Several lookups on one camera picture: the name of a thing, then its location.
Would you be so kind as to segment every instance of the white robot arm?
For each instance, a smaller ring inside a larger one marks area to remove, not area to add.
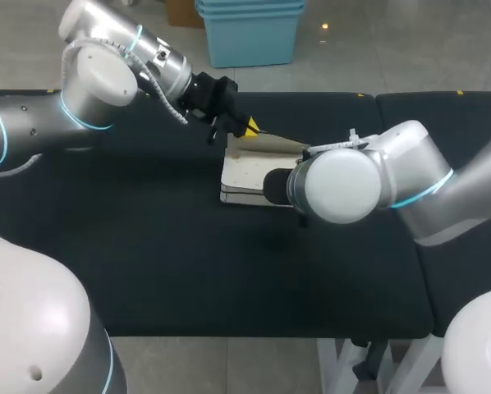
[[[0,394],[127,394],[85,289],[62,264],[0,238]]]
[[[183,55],[102,1],[74,0],[59,34],[69,43],[61,93],[0,97],[0,171],[51,149],[92,146],[138,88],[158,96],[157,105],[184,124],[191,111],[213,127],[211,135],[224,130],[239,137],[250,128],[250,118],[236,109],[235,82],[192,74]]]
[[[394,208],[415,241],[426,246],[491,218],[491,142],[458,171],[417,121],[360,142],[360,150],[337,144],[308,149],[307,159],[291,172],[268,174],[264,188],[271,178],[285,176],[289,204],[336,224],[361,220],[375,208]]]

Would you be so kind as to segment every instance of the black padded table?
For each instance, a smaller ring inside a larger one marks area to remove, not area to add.
[[[385,94],[377,97],[387,128],[416,119],[448,163],[464,166],[491,140],[491,93]],[[456,313],[491,290],[491,221],[444,245],[418,247],[435,317],[443,337]]]
[[[382,130],[370,96],[240,94],[311,144]],[[419,338],[433,330],[415,246],[391,212],[350,226],[219,201],[225,136],[140,97],[90,152],[0,180],[0,235],[64,263],[111,335]]]

